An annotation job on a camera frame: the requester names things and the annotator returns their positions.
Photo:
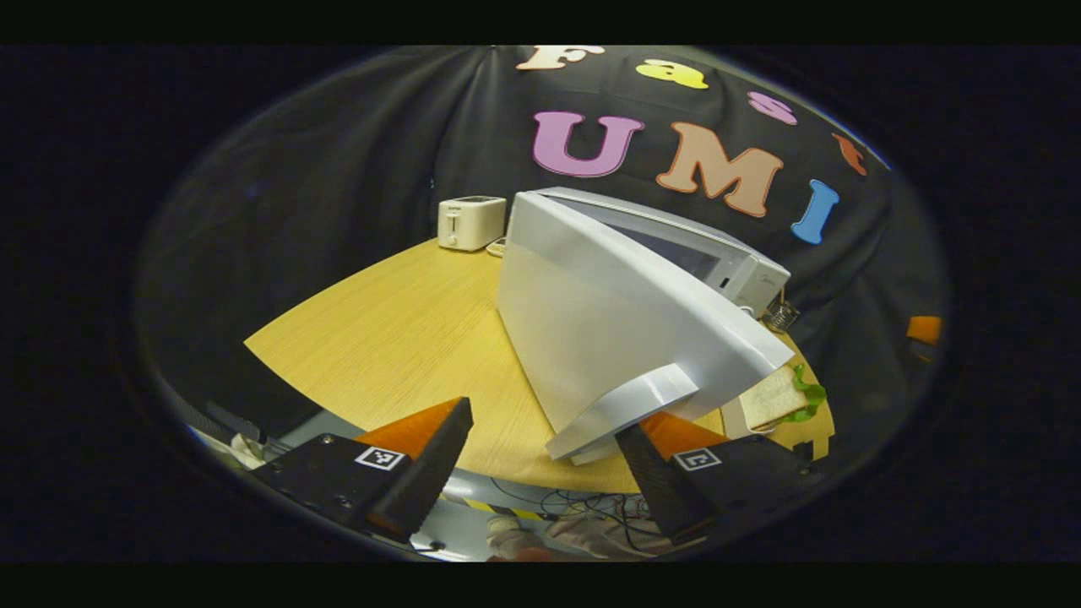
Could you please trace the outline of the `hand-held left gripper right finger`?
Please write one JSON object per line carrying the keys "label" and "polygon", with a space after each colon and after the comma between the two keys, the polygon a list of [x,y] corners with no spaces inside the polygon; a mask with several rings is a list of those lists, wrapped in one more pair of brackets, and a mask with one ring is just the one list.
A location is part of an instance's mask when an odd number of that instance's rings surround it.
{"label": "hand-held left gripper right finger", "polygon": [[660,411],[617,433],[660,534],[731,541],[795,511],[825,480],[810,459],[760,435],[730,439]]}

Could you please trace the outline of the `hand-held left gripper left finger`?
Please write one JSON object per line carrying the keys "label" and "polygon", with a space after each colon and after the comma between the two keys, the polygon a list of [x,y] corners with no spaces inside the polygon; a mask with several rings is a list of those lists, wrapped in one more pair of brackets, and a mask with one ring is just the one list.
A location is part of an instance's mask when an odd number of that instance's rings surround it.
{"label": "hand-held left gripper left finger", "polygon": [[253,476],[329,523],[408,543],[443,493],[472,426],[470,398],[456,397],[360,436],[325,432]]}

